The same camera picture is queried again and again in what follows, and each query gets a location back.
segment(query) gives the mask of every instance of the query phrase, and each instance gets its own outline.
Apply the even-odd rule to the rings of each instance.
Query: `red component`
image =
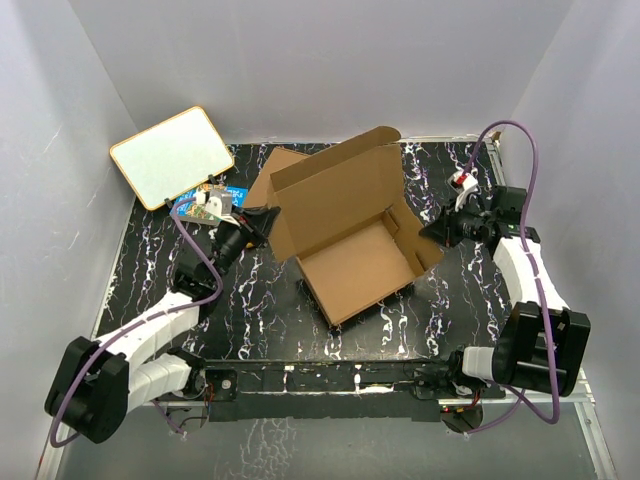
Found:
[[[462,185],[462,183],[467,179],[469,175],[460,175],[460,177],[455,181],[456,185]]]

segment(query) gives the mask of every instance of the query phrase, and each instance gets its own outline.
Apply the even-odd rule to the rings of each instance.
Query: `white arm segment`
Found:
[[[175,355],[162,355],[129,374],[129,405],[127,413],[165,393],[182,390],[187,384],[191,367]]]
[[[167,311],[171,307],[177,307],[191,302],[191,298],[187,295],[168,292],[160,302],[129,323],[147,318],[153,313]],[[119,353],[123,353],[125,355],[129,362],[129,376],[132,378],[138,367],[140,367],[140,365],[142,365],[149,357],[154,355],[160,348],[169,343],[176,336],[196,326],[198,324],[199,311],[200,309],[197,307],[187,308],[185,310],[163,315],[151,320],[145,325],[140,325],[138,328],[122,337],[107,350],[114,355]],[[114,332],[103,335],[97,340],[102,343],[114,336],[127,325]]]
[[[540,280],[547,299],[547,306],[551,310],[562,310],[569,308],[565,301],[556,291],[556,287],[551,282],[547,269],[544,268],[542,257],[540,256],[540,244],[533,240],[527,240],[527,246],[533,254],[540,271]],[[493,255],[493,261],[498,266],[504,277],[509,290],[511,305],[517,302],[534,302],[540,305],[538,290],[536,288],[533,269],[527,258],[527,254],[522,249],[520,238],[503,238],[498,243],[498,248]]]
[[[540,244],[535,243],[533,240],[527,240],[527,245],[538,265],[539,277],[547,299],[547,307],[551,310],[569,308],[556,291],[556,287],[544,268],[544,263],[540,256]],[[502,272],[504,281],[507,284],[511,306],[514,306],[517,302],[534,302],[540,305],[533,268],[522,248],[520,238],[501,239],[493,255],[493,261]],[[464,357],[462,359],[462,373],[469,377],[493,380],[492,360],[492,347],[467,347],[464,349]]]

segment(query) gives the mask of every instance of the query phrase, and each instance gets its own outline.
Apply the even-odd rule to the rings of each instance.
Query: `wire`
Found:
[[[144,325],[145,323],[150,322],[151,320],[154,320],[154,319],[156,319],[158,317],[161,317],[161,316],[163,316],[165,314],[176,313],[176,312],[179,312],[179,311],[182,311],[182,310],[186,310],[187,308],[200,307],[202,305],[206,305],[207,303],[215,301],[222,294],[222,277],[220,276],[220,274],[216,270],[215,266],[213,265],[213,262],[211,260],[209,260],[209,258],[207,258],[207,255],[202,251],[202,249],[198,246],[198,244],[195,242],[195,240],[191,237],[189,232],[187,232],[187,230],[184,228],[184,225],[182,224],[182,221],[180,220],[180,218],[178,217],[178,215],[176,213],[176,210],[179,207],[181,207],[182,205],[184,205],[186,203],[193,202],[194,200],[195,200],[195,197],[189,197],[189,198],[185,198],[184,200],[181,200],[180,202],[176,203],[174,205],[173,209],[171,210],[170,215],[171,215],[171,218],[173,218],[174,222],[176,223],[176,227],[178,227],[178,231],[180,232],[180,234],[184,237],[184,239],[191,246],[191,248],[193,248],[193,250],[198,255],[198,257],[200,257],[200,260],[202,260],[204,262],[206,267],[209,269],[211,274],[216,279],[216,290],[213,292],[213,294],[211,294],[210,296],[208,296],[207,298],[204,298],[202,300],[198,300],[196,302],[187,303],[187,304],[184,304],[184,305],[179,305],[179,306],[176,306],[176,307],[172,307],[172,308],[168,309],[166,312],[165,311],[156,312],[156,313],[154,313],[152,315],[149,315],[147,318],[140,319],[137,322],[133,323],[132,325],[129,325],[128,327],[123,328],[116,335],[114,335],[113,337],[109,338],[106,342],[102,343],[100,345],[100,347],[96,350],[96,352],[93,355],[91,355],[91,357],[89,357],[87,362],[82,366],[82,368],[80,369],[80,371],[76,375],[75,379],[71,383],[71,386],[69,387],[69,390],[67,391],[67,393],[65,394],[64,398],[62,399],[62,403],[60,404],[60,408],[58,409],[58,412],[56,413],[55,417],[53,418],[53,422],[51,424],[51,430],[49,431],[49,441],[50,441],[52,447],[54,447],[54,448],[64,447],[65,445],[68,445],[73,440],[78,438],[79,433],[76,432],[73,435],[71,435],[70,437],[68,437],[68,438],[66,438],[66,439],[64,439],[62,441],[58,441],[58,439],[57,439],[58,428],[60,427],[60,423],[62,423],[62,418],[63,418],[65,412],[67,411],[67,408],[69,407],[69,403],[71,402],[71,399],[73,398],[73,395],[76,393],[76,390],[78,389],[78,387],[82,383],[82,380],[84,379],[84,377],[87,374],[87,372],[89,372],[89,369],[98,360],[98,358],[100,358],[102,353],[104,353],[111,345],[113,345],[115,342],[117,342],[120,338],[124,337],[125,335],[127,335],[130,332],[132,332],[136,328]]]
[[[182,423],[180,425],[178,425],[180,428],[184,427],[185,424],[191,420],[207,420],[209,417],[207,417],[206,415],[200,415],[200,416],[194,416],[194,417],[187,417],[185,418]]]
[[[174,422],[173,419],[169,416],[169,414],[164,411],[164,409],[160,406],[157,400],[151,400],[151,403],[153,403],[153,406],[156,407],[156,410],[158,410],[160,415],[164,417],[165,421],[169,424],[169,426],[173,429],[175,433],[179,433],[180,435],[187,434],[187,432],[183,430],[180,425]]]
[[[500,425],[502,422],[504,422],[505,420],[508,420],[509,418],[511,418],[511,416],[516,413],[516,410],[518,409],[518,407],[520,406],[520,403],[522,403],[522,399],[526,398],[524,396],[524,388],[519,392],[522,397],[518,397],[518,400],[516,401],[516,403],[514,403],[513,405],[511,405],[511,408],[509,410],[507,410],[507,412],[505,414],[503,414],[501,417],[496,418],[494,421],[487,423],[486,425],[480,425],[478,428],[474,428],[473,430],[469,430],[467,432],[467,434],[471,434],[471,433],[479,433],[482,432],[483,430],[489,430],[490,428],[493,427],[497,427],[498,425]]]
[[[525,197],[524,205],[522,206],[522,215],[520,217],[520,242],[522,243],[522,249],[524,250],[525,254],[527,255],[527,258],[529,259],[529,263],[531,264],[531,269],[533,270],[533,276],[536,284],[536,290],[538,291],[538,298],[540,300],[540,310],[542,311],[542,322],[544,324],[544,336],[547,344],[547,362],[549,364],[549,382],[551,383],[551,399],[552,399],[551,401],[553,405],[553,412],[551,414],[551,417],[547,417],[538,407],[536,407],[533,403],[531,403],[529,399],[525,397],[526,390],[523,389],[521,392],[518,392],[517,390],[515,390],[510,386],[505,386],[505,388],[507,388],[510,392],[512,392],[514,395],[518,397],[518,401],[514,404],[512,409],[509,410],[507,413],[505,413],[502,417],[486,425],[484,428],[478,427],[469,433],[476,433],[481,430],[486,430],[487,428],[490,428],[490,426],[495,426],[502,423],[511,415],[513,415],[513,413],[515,412],[515,409],[518,407],[520,402],[525,402],[526,405],[533,411],[533,413],[535,413],[538,417],[540,417],[540,419],[542,419],[548,424],[553,425],[555,423],[558,423],[558,420],[560,419],[560,394],[559,394],[559,388],[558,388],[558,376],[556,371],[556,357],[555,357],[555,352],[553,350],[553,334],[551,331],[551,318],[549,316],[549,308],[547,306],[547,297],[544,293],[544,287],[542,286],[542,281],[540,280],[540,277],[539,277],[540,270],[538,268],[538,264],[536,262],[535,257],[529,250],[529,246],[527,245],[527,240],[525,238],[525,229],[527,225],[527,213],[529,211],[529,204],[531,203],[531,197],[533,196],[533,189],[535,188],[535,185],[536,185],[536,178],[538,177],[538,163],[539,163],[538,145],[536,144],[536,141],[533,138],[533,135],[531,134],[529,129],[524,125],[522,125],[520,122],[516,122],[515,120],[499,120],[497,122],[493,122],[491,125],[485,128],[480,134],[480,136],[478,137],[478,140],[476,141],[476,144],[473,147],[473,151],[471,152],[471,157],[469,158],[469,162],[464,168],[464,173],[469,173],[473,168],[473,164],[478,157],[480,146],[482,145],[482,141],[484,140],[485,135],[490,130],[500,125],[512,125],[520,129],[529,139],[529,142],[531,143],[531,150],[533,153],[533,165],[531,167],[531,178],[529,179],[529,188],[527,189],[527,196]]]
[[[476,393],[473,395],[473,401],[468,405],[459,405],[454,407],[445,406],[443,409],[444,413],[462,413],[466,410],[471,410],[475,407],[480,401],[480,395],[482,394],[482,390],[476,390]]]

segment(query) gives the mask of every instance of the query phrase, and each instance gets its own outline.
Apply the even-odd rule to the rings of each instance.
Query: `box lid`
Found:
[[[311,251],[379,215],[404,195],[400,133],[377,127],[271,174],[268,204],[279,206],[269,236],[277,260]]]
[[[251,189],[244,199],[243,206],[246,208],[264,207],[267,204],[267,188],[269,187],[271,174],[293,165],[308,156],[306,153],[295,152],[282,147],[274,148],[269,158],[267,158],[267,161],[264,162],[258,178],[256,178],[253,185],[251,185]]]

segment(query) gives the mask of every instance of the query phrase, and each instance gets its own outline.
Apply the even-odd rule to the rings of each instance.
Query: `floor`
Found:
[[[231,146],[236,165],[220,181],[249,187],[273,147]],[[286,147],[313,153],[326,145]],[[467,142],[403,145],[406,198],[425,223],[448,198],[445,179],[471,147]],[[497,181],[486,150],[479,180],[484,195]],[[208,241],[205,228],[189,230]],[[98,335],[164,295],[180,245],[165,209],[148,212],[135,204]],[[268,248],[246,254],[225,287],[227,299],[176,345],[207,359],[434,359],[460,344],[491,345],[509,313],[501,275],[487,253],[470,242],[447,252],[413,286],[338,329],[322,318],[295,264],[277,264]],[[508,401],[485,400],[485,421],[499,416]],[[153,408],[142,407],[104,444],[79,439],[68,447],[57,478],[614,478],[593,460],[599,427],[595,416],[594,421],[585,417],[585,408],[593,412],[588,395],[581,391],[575,401],[563,403],[555,427],[520,408],[508,424],[470,439],[440,422],[365,418],[242,420],[205,423],[201,429],[192,421],[192,433],[182,441],[169,435]],[[194,408],[175,418],[199,413]]]
[[[289,144],[314,153],[327,145]],[[274,145],[235,145],[235,167],[219,178],[250,187]],[[446,179],[472,143],[403,144],[405,193],[423,222],[452,194]],[[496,183],[486,150],[479,161],[483,195]],[[208,228],[190,224],[209,245]],[[182,244],[165,208],[136,202],[112,278],[98,335],[145,311],[167,291]],[[460,344],[491,345],[509,313],[506,287],[487,252],[472,242],[451,249],[432,271],[339,328],[329,328],[295,261],[279,264],[269,248],[244,255],[225,277],[226,299],[177,345],[206,359],[374,360],[447,356]]]

